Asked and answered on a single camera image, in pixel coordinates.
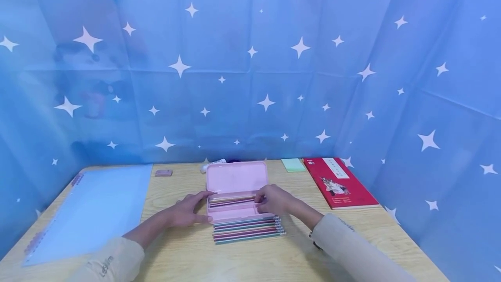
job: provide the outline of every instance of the blue backdrop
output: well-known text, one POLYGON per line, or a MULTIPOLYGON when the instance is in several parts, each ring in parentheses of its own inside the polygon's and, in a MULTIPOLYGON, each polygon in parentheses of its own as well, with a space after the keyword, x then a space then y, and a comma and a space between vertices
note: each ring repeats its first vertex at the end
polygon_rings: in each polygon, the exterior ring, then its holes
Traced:
POLYGON ((0 0, 0 257, 89 165, 333 156, 501 281, 501 0, 0 0))

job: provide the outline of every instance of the hand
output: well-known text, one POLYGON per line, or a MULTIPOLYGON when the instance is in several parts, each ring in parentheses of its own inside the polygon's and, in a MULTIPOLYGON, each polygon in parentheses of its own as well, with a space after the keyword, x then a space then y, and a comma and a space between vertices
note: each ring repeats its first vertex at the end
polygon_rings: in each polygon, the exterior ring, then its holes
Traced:
POLYGON ((259 213, 271 212, 276 215, 291 213, 291 207, 294 202, 297 202, 296 197, 275 184, 265 185, 257 191, 254 202, 263 202, 264 197, 266 197, 266 202, 257 207, 259 213))
POLYGON ((194 213, 195 206, 201 200, 207 198, 214 193, 210 191, 202 191, 197 195, 188 194, 183 200, 178 200, 174 206, 164 210, 167 214, 168 225, 171 227, 185 227, 194 225, 195 223, 209 223, 212 217, 199 215, 194 213))

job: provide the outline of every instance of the green sticky note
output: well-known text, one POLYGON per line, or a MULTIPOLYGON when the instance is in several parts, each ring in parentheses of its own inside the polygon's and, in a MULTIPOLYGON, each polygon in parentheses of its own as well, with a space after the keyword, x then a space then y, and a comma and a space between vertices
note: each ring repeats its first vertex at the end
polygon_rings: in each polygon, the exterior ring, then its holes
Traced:
POLYGON ((303 163, 298 158, 282 159, 282 163, 284 164, 284 167, 287 170, 287 172, 291 173, 291 172, 306 171, 306 168, 304 167, 303 163))

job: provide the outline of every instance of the pink pencil case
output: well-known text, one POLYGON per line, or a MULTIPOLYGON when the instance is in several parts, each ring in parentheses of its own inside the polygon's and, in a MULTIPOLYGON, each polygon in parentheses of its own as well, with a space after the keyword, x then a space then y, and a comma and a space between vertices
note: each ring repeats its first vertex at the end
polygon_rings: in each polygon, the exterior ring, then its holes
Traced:
POLYGON ((254 202, 237 203, 230 206, 211 207, 209 200, 256 195, 268 184, 268 172, 263 161, 216 163, 207 167, 207 190, 214 194, 207 199, 207 215, 212 223, 248 220, 274 216, 272 213, 258 213, 254 202))

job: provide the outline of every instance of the finger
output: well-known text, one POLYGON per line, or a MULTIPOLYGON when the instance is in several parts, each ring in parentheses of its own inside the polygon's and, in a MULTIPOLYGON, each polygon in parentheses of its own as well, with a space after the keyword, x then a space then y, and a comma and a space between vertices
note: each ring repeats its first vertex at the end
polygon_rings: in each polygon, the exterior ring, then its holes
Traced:
POLYGON ((266 193, 265 190, 264 190, 265 187, 266 187, 266 185, 263 186, 263 187, 261 187, 261 189, 257 191, 256 197, 254 198, 254 202, 255 203, 262 202, 263 197, 264 197, 264 195, 266 193))
POLYGON ((205 199, 205 198, 207 198, 207 196, 211 196, 213 194, 214 194, 214 192, 211 192, 211 191, 198 192, 197 195, 194 195, 194 201, 195 201, 195 203, 198 203, 200 200, 205 199))
POLYGON ((259 212, 259 213, 266 213, 266 212, 268 212, 268 205, 267 204, 259 205, 257 207, 257 212, 259 212))
POLYGON ((195 223, 210 223, 211 221, 211 216, 195 214, 195 223))

